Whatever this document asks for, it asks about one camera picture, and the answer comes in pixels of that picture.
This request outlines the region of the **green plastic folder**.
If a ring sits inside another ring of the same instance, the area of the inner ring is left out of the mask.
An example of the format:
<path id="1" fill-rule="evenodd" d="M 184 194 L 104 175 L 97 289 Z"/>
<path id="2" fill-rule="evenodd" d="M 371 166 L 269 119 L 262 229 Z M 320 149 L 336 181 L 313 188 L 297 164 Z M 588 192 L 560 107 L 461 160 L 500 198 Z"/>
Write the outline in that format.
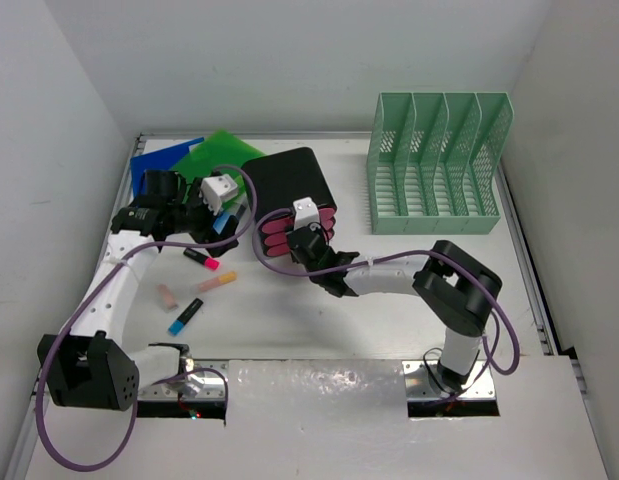
<path id="1" fill-rule="evenodd" d="M 171 185 L 170 201 L 182 201 L 195 178 L 209 176 L 219 165 L 242 167 L 247 161 L 264 156 L 262 151 L 225 130 L 182 147 L 184 155 L 171 168 L 177 172 L 177 178 Z"/>

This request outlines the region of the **pink highlighter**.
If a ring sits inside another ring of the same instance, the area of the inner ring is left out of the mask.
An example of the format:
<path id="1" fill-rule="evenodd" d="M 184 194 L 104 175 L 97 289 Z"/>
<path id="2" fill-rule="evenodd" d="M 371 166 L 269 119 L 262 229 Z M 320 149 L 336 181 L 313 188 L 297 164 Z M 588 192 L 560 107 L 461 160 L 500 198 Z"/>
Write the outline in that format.
<path id="1" fill-rule="evenodd" d="M 183 255 L 211 271 L 216 271 L 220 268 L 220 262 L 218 260 L 209 257 L 198 250 L 186 248 L 183 251 Z"/>

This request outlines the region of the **orange highlighter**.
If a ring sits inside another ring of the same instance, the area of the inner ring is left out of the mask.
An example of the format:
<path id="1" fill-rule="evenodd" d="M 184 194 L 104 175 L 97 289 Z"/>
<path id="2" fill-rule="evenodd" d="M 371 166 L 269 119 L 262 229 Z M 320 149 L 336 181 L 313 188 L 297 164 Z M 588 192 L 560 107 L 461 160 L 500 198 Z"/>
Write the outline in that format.
<path id="1" fill-rule="evenodd" d="M 202 294 L 235 282 L 237 277 L 238 275 L 235 271 L 230 271 L 193 285 L 190 288 L 190 292 L 194 295 Z"/>

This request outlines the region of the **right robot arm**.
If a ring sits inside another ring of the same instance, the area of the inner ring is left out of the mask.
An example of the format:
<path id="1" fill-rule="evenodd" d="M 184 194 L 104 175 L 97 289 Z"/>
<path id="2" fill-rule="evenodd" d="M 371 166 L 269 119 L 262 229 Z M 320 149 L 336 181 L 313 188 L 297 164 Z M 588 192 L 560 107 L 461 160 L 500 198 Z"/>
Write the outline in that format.
<path id="1" fill-rule="evenodd" d="M 308 272 L 340 270 L 310 280 L 336 297 L 375 293 L 421 298 L 446 327 L 436 366 L 439 388 L 456 393 L 467 382 L 478 358 L 482 334 L 492 305 L 485 292 L 497 297 L 502 280 L 492 270 L 448 240 L 438 240 L 432 251 L 443 256 L 421 260 L 393 259 L 355 268 L 357 252 L 337 252 L 316 227 L 302 227 L 287 235 L 293 260 Z"/>

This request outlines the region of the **blue highlighter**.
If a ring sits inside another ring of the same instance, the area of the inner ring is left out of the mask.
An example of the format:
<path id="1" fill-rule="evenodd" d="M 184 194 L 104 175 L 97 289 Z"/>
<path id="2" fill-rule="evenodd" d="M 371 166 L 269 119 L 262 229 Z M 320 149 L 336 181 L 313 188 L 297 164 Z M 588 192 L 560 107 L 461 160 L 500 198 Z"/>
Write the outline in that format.
<path id="1" fill-rule="evenodd" d="M 203 305 L 204 302 L 200 298 L 194 298 L 169 326 L 167 332 L 172 336 L 177 336 Z"/>

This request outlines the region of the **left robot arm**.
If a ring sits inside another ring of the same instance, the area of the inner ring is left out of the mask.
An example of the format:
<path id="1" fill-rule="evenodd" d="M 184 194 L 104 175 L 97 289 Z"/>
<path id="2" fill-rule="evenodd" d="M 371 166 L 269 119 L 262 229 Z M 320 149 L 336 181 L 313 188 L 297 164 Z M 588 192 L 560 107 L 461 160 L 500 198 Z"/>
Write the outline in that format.
<path id="1" fill-rule="evenodd" d="M 125 411 L 141 389 L 180 370 L 176 346 L 123 350 L 128 314 L 168 237 L 188 234 L 198 244 L 226 243 L 213 225 L 239 186 L 227 174 L 187 181 L 162 170 L 146 171 L 143 183 L 114 215 L 105 254 L 77 311 L 59 334 L 44 335 L 38 345 L 45 388 L 58 406 Z"/>

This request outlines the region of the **pink top drawer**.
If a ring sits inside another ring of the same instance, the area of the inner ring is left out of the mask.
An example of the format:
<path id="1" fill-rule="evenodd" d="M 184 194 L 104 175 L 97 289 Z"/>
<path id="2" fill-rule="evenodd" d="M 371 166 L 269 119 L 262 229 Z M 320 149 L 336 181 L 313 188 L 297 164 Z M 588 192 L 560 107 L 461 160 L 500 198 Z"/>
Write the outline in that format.
<path id="1" fill-rule="evenodd" d="M 332 207 L 319 209 L 320 223 L 326 230 L 332 230 L 335 223 L 335 215 L 337 210 Z M 294 215 L 290 213 L 283 214 L 278 217 L 267 220 L 260 227 L 260 231 L 266 235 L 276 234 L 293 228 Z"/>

